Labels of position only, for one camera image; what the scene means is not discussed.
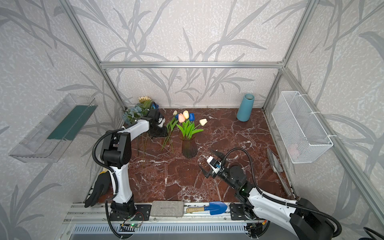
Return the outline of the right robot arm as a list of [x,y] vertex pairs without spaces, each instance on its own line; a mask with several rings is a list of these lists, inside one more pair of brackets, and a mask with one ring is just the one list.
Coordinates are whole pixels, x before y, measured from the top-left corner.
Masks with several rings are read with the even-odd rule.
[[243,205],[249,219],[265,219],[297,236],[300,240],[331,240],[342,233],[342,226],[331,215],[319,211],[307,199],[284,199],[250,183],[239,166],[226,167],[229,154],[212,151],[207,159],[210,170],[206,178],[219,177],[235,190],[235,198]]

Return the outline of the blue tulip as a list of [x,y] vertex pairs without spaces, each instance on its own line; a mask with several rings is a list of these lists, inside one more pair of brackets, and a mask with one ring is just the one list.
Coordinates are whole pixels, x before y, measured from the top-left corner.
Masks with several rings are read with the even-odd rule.
[[189,126],[188,126],[188,134],[187,134],[187,139],[189,140],[192,137],[192,132],[195,129],[195,114],[190,113],[189,114]]

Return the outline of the red glass vase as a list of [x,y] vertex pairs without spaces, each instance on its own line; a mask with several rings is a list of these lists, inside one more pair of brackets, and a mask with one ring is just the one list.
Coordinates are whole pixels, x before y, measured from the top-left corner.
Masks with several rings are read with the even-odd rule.
[[190,139],[183,137],[179,132],[179,138],[182,141],[182,154],[184,157],[191,159],[198,154],[198,147],[196,144],[196,136],[192,135]]

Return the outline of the yellow cream tulip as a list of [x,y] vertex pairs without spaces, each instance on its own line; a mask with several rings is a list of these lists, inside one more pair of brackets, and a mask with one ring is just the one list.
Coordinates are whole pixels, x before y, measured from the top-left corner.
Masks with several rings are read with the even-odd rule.
[[188,120],[190,118],[190,114],[187,110],[183,111],[183,116],[186,120]]

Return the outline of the pink tulip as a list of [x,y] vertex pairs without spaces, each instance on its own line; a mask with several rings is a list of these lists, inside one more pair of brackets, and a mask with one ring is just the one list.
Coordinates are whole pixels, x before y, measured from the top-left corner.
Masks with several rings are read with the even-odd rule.
[[175,118],[178,120],[177,127],[180,129],[180,132],[182,133],[183,138],[186,136],[186,118],[183,114],[178,114],[175,116]]

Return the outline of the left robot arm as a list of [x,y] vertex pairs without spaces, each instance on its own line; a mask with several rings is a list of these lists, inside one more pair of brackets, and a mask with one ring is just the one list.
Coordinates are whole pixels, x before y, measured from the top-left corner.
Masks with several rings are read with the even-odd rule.
[[128,127],[107,131],[92,148],[94,162],[106,168],[110,174],[114,190],[111,209],[120,218],[130,218],[137,212],[128,173],[128,163],[132,157],[131,141],[146,132],[153,138],[165,137],[167,128],[164,122],[160,110],[151,109],[146,116]]

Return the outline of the tulip bunch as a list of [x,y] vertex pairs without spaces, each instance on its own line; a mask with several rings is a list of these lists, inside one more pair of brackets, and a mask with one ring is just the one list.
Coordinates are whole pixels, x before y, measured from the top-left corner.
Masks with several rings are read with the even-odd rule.
[[177,123],[178,123],[178,111],[175,110],[173,112],[173,118],[166,125],[167,135],[165,137],[165,140],[163,142],[161,150],[163,150],[169,144],[171,146],[171,153],[174,152],[173,142],[171,140],[171,136],[172,136],[172,133],[173,133],[174,128],[176,127]]

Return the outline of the white tulip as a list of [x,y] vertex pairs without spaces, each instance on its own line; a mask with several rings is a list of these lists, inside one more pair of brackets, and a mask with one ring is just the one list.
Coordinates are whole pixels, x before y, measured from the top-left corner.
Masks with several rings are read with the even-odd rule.
[[191,125],[191,130],[189,133],[189,137],[191,138],[194,134],[200,133],[203,131],[203,129],[199,129],[199,127],[203,127],[207,124],[207,119],[201,119],[199,120],[199,124],[196,126],[195,124]]

